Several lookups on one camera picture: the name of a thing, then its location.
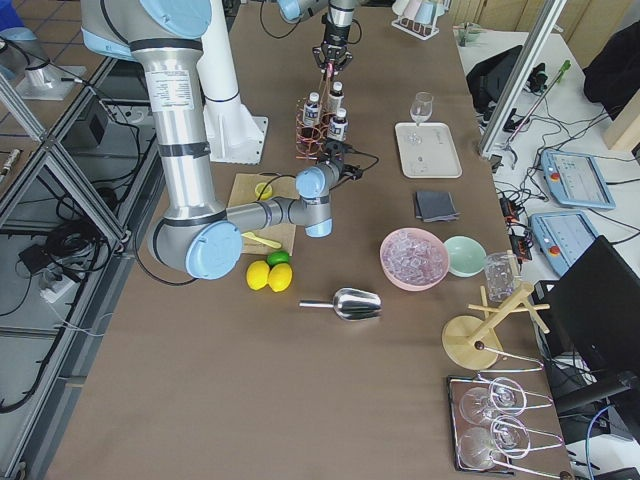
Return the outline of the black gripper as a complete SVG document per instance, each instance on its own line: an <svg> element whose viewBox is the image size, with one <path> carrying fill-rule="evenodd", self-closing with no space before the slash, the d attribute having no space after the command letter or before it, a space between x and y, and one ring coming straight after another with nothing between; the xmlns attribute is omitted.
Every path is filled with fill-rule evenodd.
<svg viewBox="0 0 640 480"><path fill-rule="evenodd" d="M323 41L321 46L312 48L312 54L322 73L327 72L329 60L332 60L333 72L339 73L353 60L347 48L352 15L326 13L322 22L325 26Z"/></svg>

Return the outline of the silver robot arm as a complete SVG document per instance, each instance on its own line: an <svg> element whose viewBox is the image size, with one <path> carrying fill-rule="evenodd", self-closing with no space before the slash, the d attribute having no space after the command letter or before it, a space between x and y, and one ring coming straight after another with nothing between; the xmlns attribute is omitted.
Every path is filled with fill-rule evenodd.
<svg viewBox="0 0 640 480"><path fill-rule="evenodd" d="M318 68L327 80L332 80L353 59L348 49L351 25L354 22L356 0L289 0L278 1L282 18L299 23L321 15L325 27L319 46L312 48Z"/></svg>
<svg viewBox="0 0 640 480"><path fill-rule="evenodd" d="M296 198L216 199L212 163L246 161L265 133L241 102L220 2L85 1L81 12L90 50L144 70L169 195L148 239L157 261L213 280L235 267L247 231L289 223L330 234L330 191L344 174L336 158L299 173Z"/></svg>

